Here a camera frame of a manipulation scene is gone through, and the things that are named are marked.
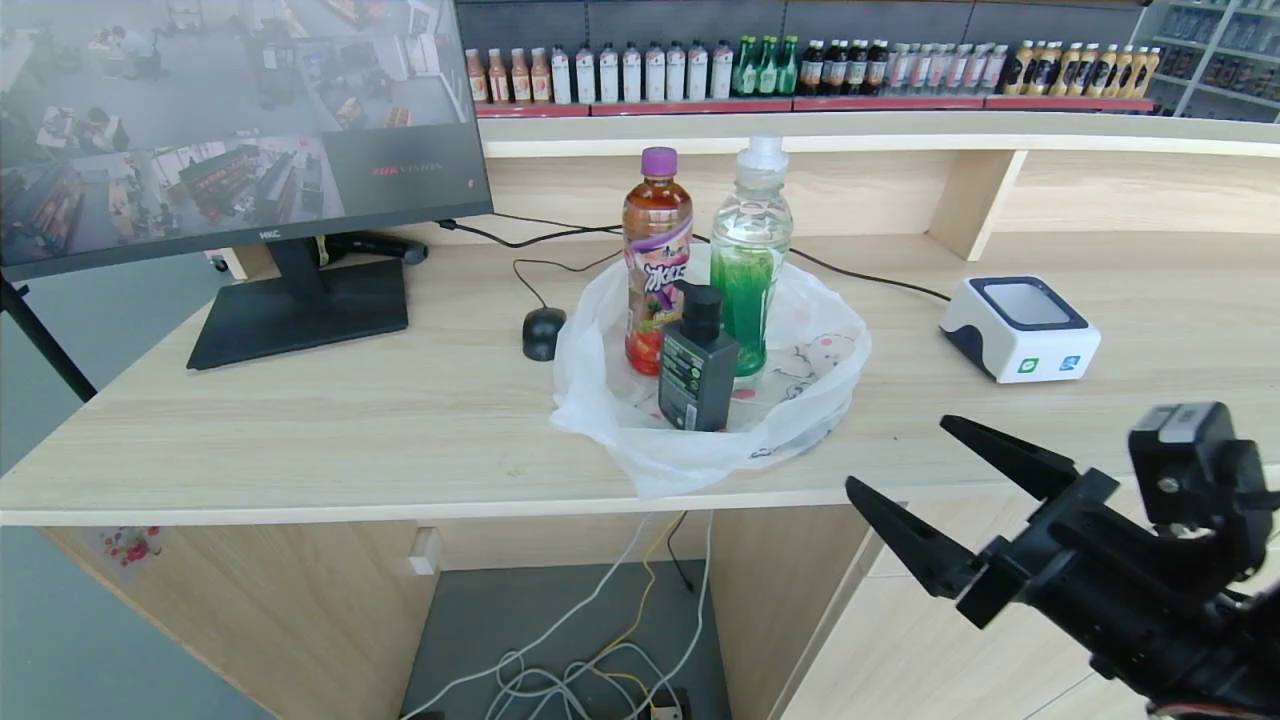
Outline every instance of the computer mouse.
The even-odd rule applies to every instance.
[[[539,307],[525,315],[525,328],[521,338],[525,357],[545,363],[556,359],[556,336],[564,327],[564,311],[559,307]]]

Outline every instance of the monitor stand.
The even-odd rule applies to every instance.
[[[271,242],[279,278],[219,290],[187,366],[207,370],[408,327],[401,260],[321,272],[314,243]]]

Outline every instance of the white bottle cap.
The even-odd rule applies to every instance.
[[[771,173],[787,172],[787,154],[782,151],[782,136],[753,135],[746,149],[737,154],[737,167]]]

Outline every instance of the purple bottle cap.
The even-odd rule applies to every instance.
[[[672,147],[645,147],[640,154],[640,172],[645,177],[671,177],[676,174],[676,150]]]

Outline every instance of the black bottle cap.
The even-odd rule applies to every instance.
[[[719,336],[721,305],[724,296],[709,284],[676,281],[676,290],[685,295],[685,313],[680,332],[689,340],[704,345]]]

